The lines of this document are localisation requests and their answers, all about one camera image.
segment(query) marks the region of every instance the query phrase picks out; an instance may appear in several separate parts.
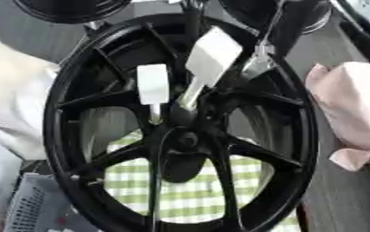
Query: plastic basket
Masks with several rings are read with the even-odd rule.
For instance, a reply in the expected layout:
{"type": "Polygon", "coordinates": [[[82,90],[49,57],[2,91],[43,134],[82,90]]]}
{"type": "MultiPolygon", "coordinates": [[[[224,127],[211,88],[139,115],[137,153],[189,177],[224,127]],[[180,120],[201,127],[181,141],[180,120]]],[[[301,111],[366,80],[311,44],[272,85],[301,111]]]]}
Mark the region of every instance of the plastic basket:
{"type": "Polygon", "coordinates": [[[15,193],[5,232],[47,232],[70,229],[95,232],[96,227],[72,210],[71,203],[49,176],[26,173],[15,193]]]}

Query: checkered tablecloth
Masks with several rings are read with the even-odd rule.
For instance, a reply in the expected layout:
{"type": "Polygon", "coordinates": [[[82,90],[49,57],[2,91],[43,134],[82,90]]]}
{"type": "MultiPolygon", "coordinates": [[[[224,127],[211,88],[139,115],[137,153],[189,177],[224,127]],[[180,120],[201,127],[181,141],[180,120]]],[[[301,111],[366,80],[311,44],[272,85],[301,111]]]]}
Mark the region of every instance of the checkered tablecloth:
{"type": "MultiPolygon", "coordinates": [[[[139,130],[109,145],[112,152],[141,139],[139,130]]],[[[259,160],[231,157],[233,179],[239,207],[247,205],[260,191],[265,179],[259,160]]],[[[135,159],[109,167],[105,175],[106,190],[123,205],[147,215],[149,197],[149,162],[135,159]]],[[[163,181],[160,217],[171,223],[198,223],[223,217],[225,199],[215,168],[207,160],[200,174],[184,184],[163,181]]],[[[299,232],[296,213],[272,232],[299,232]]]]}

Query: white foam block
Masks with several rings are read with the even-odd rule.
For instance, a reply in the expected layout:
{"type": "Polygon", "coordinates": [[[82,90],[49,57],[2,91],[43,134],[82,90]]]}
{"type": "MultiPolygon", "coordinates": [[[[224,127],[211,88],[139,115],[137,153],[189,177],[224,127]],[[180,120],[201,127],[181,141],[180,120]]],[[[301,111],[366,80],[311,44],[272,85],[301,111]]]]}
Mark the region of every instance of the white foam block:
{"type": "Polygon", "coordinates": [[[210,88],[240,56],[243,48],[218,27],[213,27],[195,44],[186,63],[189,71],[210,88]]]}
{"type": "Polygon", "coordinates": [[[137,67],[137,87],[141,104],[167,103],[170,98],[167,65],[149,64],[137,67]]]}

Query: pink towel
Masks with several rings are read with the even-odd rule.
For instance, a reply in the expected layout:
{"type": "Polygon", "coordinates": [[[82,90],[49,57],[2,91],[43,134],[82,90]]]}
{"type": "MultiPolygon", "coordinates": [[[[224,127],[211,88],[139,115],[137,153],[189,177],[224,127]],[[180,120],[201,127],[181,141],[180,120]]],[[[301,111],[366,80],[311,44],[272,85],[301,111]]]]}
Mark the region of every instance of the pink towel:
{"type": "Polygon", "coordinates": [[[330,159],[351,171],[370,163],[370,64],[343,63],[330,72],[317,64],[306,85],[346,145],[330,159]]]}

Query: wheel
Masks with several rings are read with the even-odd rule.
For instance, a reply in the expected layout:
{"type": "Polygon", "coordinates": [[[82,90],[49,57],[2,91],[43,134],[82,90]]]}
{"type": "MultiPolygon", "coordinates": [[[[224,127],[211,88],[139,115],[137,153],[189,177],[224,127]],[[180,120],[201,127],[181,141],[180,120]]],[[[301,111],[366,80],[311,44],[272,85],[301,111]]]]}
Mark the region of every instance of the wheel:
{"type": "Polygon", "coordinates": [[[248,82],[238,71],[255,48],[255,37],[235,25],[208,19],[243,47],[244,52],[224,81],[200,97],[197,119],[177,124],[170,107],[189,84],[184,68],[188,48],[184,17],[157,14],[112,27],[93,38],[61,70],[46,105],[44,144],[61,188],[94,225],[106,232],[138,231],[268,231],[298,204],[313,176],[318,138],[312,102],[291,68],[274,57],[277,68],[248,82]],[[140,104],[135,69],[148,63],[170,68],[170,103],[164,122],[149,123],[148,107],[140,104]],[[87,161],[81,149],[82,115],[90,109],[121,107],[132,112],[143,139],[87,161]],[[230,134],[229,115],[241,110],[256,132],[259,145],[230,134]],[[192,134],[196,146],[186,152],[180,138],[192,134]],[[229,157],[262,160],[274,174],[259,194],[238,208],[229,157]],[[174,155],[209,159],[219,173],[226,206],[224,216],[198,224],[167,223],[158,217],[164,162],[174,155]],[[142,216],[112,198],[102,184],[92,184],[111,165],[145,158],[150,163],[149,213],[142,216]]]}

